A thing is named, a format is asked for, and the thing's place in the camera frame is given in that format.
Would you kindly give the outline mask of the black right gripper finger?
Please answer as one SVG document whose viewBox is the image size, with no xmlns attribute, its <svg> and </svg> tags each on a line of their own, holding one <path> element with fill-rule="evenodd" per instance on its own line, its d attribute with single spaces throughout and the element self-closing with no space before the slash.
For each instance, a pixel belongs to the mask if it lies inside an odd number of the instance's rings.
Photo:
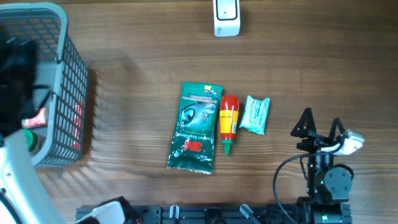
<svg viewBox="0 0 398 224">
<path fill-rule="evenodd" d="M 328 135 L 328 138 L 330 140 L 333 140 L 336 137 L 336 130 L 339 130 L 340 134 L 343 134 L 345 132 L 343 123 L 341 122 L 341 120 L 339 118 L 335 118 L 332 122 L 331 128 L 330 128 L 330 132 Z"/>
<path fill-rule="evenodd" d="M 290 135 L 296 138 L 314 137 L 317 133 L 311 108 L 305 108 Z"/>
</svg>

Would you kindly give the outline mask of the red white tissue pack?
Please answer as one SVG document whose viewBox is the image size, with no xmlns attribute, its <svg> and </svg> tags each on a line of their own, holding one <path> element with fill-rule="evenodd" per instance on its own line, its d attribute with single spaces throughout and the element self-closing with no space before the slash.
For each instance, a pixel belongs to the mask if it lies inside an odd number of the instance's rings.
<svg viewBox="0 0 398 224">
<path fill-rule="evenodd" d="M 47 117 L 46 117 L 46 108 L 41 108 L 38 110 L 38 113 L 33 118 L 23 119 L 22 127 L 23 128 L 41 128 L 48 125 Z"/>
</svg>

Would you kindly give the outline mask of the green round lid container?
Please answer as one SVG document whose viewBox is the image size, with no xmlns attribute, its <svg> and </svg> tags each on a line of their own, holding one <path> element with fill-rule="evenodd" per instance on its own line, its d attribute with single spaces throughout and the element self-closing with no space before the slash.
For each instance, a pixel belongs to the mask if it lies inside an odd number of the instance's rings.
<svg viewBox="0 0 398 224">
<path fill-rule="evenodd" d="M 43 148 L 46 138 L 29 129 L 23 129 L 30 156 L 33 157 Z"/>
</svg>

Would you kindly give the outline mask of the light blue wipes pack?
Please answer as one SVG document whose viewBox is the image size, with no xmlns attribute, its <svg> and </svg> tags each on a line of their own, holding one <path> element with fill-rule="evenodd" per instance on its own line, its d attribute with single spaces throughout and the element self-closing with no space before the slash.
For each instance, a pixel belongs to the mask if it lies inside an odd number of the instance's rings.
<svg viewBox="0 0 398 224">
<path fill-rule="evenodd" d="M 250 132 L 265 135 L 267 114 L 271 99 L 256 100 L 248 95 L 244 114 L 239 125 L 240 128 L 246 128 Z"/>
</svg>

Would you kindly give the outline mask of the red sauce bottle green cap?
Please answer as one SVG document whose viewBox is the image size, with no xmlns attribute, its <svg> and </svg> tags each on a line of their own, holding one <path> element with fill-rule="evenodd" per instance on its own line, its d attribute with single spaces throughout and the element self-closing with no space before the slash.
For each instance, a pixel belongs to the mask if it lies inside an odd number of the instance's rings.
<svg viewBox="0 0 398 224">
<path fill-rule="evenodd" d="M 220 134 L 224 153 L 229 154 L 234 145 L 239 115 L 239 100 L 237 96 L 226 95 L 220 103 Z"/>
</svg>

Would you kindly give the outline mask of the green 3M gloves packet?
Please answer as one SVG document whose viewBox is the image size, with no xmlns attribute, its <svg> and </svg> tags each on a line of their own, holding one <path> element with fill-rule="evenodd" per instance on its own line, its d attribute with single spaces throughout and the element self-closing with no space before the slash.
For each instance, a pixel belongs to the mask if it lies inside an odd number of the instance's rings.
<svg viewBox="0 0 398 224">
<path fill-rule="evenodd" d="M 168 169 L 212 173 L 222 92 L 220 85 L 182 83 Z"/>
</svg>

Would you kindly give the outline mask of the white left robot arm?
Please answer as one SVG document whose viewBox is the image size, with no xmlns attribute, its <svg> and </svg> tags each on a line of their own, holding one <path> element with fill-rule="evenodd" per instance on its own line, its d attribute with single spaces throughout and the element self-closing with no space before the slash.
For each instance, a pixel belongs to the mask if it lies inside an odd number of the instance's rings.
<svg viewBox="0 0 398 224">
<path fill-rule="evenodd" d="M 33 118 L 38 46 L 1 34 L 1 204 L 15 223 L 63 223 L 30 159 L 22 120 Z"/>
</svg>

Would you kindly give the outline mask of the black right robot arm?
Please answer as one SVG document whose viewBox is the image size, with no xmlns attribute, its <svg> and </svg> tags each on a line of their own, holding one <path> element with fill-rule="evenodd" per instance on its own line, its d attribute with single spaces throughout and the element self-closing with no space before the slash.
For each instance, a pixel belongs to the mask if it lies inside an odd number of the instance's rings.
<svg viewBox="0 0 398 224">
<path fill-rule="evenodd" d="M 297 149 L 306 152 L 307 168 L 303 170 L 307 180 L 307 197 L 299 197 L 293 211 L 296 223 L 349 224 L 351 217 L 349 192 L 353 182 L 353 170 L 344 164 L 335 164 L 334 152 L 323 152 L 332 146 L 341 149 L 347 135 L 341 121 L 333 120 L 328 136 L 317 133 L 312 109 L 306 108 L 290 135 L 302 141 Z"/>
</svg>

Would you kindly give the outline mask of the white barcode scanner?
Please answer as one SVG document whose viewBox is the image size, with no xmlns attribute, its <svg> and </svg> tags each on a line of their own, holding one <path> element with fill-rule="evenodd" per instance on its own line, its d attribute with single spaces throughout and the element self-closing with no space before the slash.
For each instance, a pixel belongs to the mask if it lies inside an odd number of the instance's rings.
<svg viewBox="0 0 398 224">
<path fill-rule="evenodd" d="M 237 36 L 241 28 L 240 0 L 213 0 L 214 35 Z"/>
</svg>

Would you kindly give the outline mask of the grey plastic basket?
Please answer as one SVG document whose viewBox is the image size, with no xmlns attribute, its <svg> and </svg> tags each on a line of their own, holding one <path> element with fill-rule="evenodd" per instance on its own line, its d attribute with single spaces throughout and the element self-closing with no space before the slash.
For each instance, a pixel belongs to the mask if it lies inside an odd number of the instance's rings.
<svg viewBox="0 0 398 224">
<path fill-rule="evenodd" d="M 88 70 L 72 38 L 68 17 L 50 2 L 1 5 L 1 26 L 11 38 L 33 40 L 38 46 L 34 103 L 45 102 L 47 124 L 32 128 L 45 138 L 31 161 L 35 167 L 67 167 L 83 152 Z"/>
</svg>

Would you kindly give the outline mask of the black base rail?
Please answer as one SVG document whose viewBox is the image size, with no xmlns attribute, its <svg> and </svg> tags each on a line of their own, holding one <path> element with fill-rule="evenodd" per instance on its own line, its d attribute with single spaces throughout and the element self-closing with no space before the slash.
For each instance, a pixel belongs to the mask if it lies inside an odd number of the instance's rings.
<svg viewBox="0 0 398 224">
<path fill-rule="evenodd" d="M 76 210 L 77 223 L 335 223 L 352 224 L 349 205 L 320 205 L 304 209 L 302 205 L 284 205 L 287 218 L 277 205 L 250 207 L 170 207 L 134 206 L 135 217 L 95 217 L 93 208 L 81 207 Z"/>
</svg>

